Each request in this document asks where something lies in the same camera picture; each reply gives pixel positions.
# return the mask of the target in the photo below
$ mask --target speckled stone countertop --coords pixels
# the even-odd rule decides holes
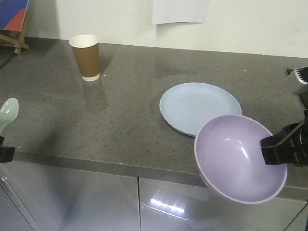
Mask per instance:
[[[203,185],[194,138],[160,114],[166,90],[185,82],[219,86],[273,133],[304,117],[283,79],[286,68],[308,59],[101,43],[101,78],[85,82],[68,41],[27,43],[31,49],[0,70],[0,102],[20,103],[2,133],[15,160]],[[306,193],[307,175],[306,167],[289,166],[285,195]]]

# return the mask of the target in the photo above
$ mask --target green spoon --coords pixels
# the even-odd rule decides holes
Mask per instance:
[[[0,134],[5,126],[12,123],[18,115],[19,103],[15,98],[9,98],[0,110]]]

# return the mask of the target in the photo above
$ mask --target plate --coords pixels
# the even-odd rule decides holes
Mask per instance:
[[[206,83],[183,83],[167,90],[160,99],[160,111],[175,130],[196,136],[209,119],[223,114],[242,114],[230,93]]]
[[[217,194],[242,204],[274,198],[285,184],[287,164],[265,164],[260,140],[271,135],[243,115],[221,115],[205,122],[194,143],[202,180]]]

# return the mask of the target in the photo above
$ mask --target red and blue artwork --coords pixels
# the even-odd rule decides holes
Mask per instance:
[[[0,29],[21,31],[29,0],[0,0]]]

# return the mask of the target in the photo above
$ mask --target purple bowl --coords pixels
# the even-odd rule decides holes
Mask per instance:
[[[214,192],[239,203],[272,199],[284,186],[287,164],[265,164],[260,140],[271,135],[262,124],[243,115],[208,120],[194,142],[201,178]]]

